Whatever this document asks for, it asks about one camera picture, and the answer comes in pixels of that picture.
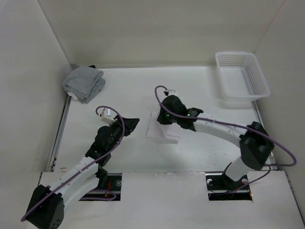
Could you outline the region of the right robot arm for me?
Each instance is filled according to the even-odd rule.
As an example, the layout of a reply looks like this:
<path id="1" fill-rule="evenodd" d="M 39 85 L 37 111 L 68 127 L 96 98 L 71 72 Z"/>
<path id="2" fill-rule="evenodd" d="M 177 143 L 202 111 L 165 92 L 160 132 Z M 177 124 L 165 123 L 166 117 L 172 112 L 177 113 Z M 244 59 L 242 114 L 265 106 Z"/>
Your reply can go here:
<path id="1" fill-rule="evenodd" d="M 238 182 L 248 172 L 259 171 L 266 166 L 265 162 L 274 148 L 274 143 L 260 123 L 241 126 L 213 119 L 201 109 L 186 108 L 172 91 L 165 92 L 157 122 L 164 132 L 172 125 L 178 125 L 182 129 L 210 134 L 236 145 L 240 149 L 240 156 L 219 177 L 228 190 L 238 189 Z"/>

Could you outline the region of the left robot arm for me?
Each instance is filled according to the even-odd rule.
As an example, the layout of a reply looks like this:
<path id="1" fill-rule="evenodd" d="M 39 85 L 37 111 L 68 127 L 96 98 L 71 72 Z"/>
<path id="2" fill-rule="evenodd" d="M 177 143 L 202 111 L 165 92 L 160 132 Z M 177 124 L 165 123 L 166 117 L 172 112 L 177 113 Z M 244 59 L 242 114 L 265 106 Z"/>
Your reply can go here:
<path id="1" fill-rule="evenodd" d="M 35 188 L 21 220 L 39 229 L 57 229 L 72 203 L 93 189 L 106 187 L 107 171 L 103 167 L 111 152 L 135 130 L 139 121 L 117 115 L 108 125 L 100 127 L 93 144 L 75 167 L 53 184 Z"/>

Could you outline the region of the white tank top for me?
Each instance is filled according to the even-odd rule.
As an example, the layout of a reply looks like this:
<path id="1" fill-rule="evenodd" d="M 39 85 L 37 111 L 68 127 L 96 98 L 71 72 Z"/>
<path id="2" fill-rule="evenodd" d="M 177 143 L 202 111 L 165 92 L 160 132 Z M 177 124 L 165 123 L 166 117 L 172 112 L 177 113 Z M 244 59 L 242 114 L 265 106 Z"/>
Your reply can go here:
<path id="1" fill-rule="evenodd" d="M 151 113 L 147 137 L 162 139 L 168 144 L 177 144 L 181 137 L 181 128 L 177 124 L 162 125 L 157 122 L 158 112 Z"/>

